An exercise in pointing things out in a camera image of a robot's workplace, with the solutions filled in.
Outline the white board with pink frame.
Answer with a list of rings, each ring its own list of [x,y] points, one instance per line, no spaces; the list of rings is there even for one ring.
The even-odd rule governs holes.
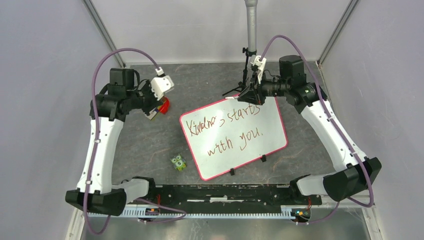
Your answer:
[[[222,99],[179,118],[200,178],[209,181],[288,145],[275,97],[263,105]]]

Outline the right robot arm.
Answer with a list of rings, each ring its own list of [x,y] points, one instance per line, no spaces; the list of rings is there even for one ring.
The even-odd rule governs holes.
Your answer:
[[[349,137],[331,108],[324,91],[307,80],[304,61],[298,55],[279,59],[279,75],[268,80],[266,59],[251,61],[252,77],[237,97],[239,102],[261,106],[269,97],[284,97],[309,123],[332,161],[334,173],[304,175],[289,183],[289,199],[302,204],[309,196],[325,195],[336,202],[362,191],[371,191],[382,168],[377,157],[369,158]]]

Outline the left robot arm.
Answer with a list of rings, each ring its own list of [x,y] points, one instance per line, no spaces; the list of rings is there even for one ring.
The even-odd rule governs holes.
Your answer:
[[[157,190],[146,177],[114,185],[112,168],[118,138],[127,115],[142,110],[151,116],[164,103],[164,95],[174,87],[161,69],[151,80],[141,79],[129,68],[112,68],[109,83],[96,93],[90,103],[90,142],[81,177],[73,190],[65,194],[65,201],[87,213],[119,216],[126,205],[136,199],[153,203]]]

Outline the black tripod stand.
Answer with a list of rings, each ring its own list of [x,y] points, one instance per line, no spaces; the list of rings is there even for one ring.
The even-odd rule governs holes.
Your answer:
[[[250,57],[255,55],[257,53],[257,51],[256,50],[250,51],[248,47],[243,47],[242,52],[245,54],[245,64],[244,64],[244,69],[242,71],[242,73],[243,73],[242,81],[239,81],[238,84],[237,84],[237,87],[223,93],[222,96],[226,96],[226,95],[230,94],[231,92],[241,93],[246,88],[249,59],[250,59]]]

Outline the green owl number toy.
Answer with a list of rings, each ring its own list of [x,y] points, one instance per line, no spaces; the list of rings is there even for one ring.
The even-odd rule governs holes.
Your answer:
[[[181,154],[175,155],[170,159],[170,161],[172,162],[174,168],[178,171],[182,171],[187,167],[186,161]]]

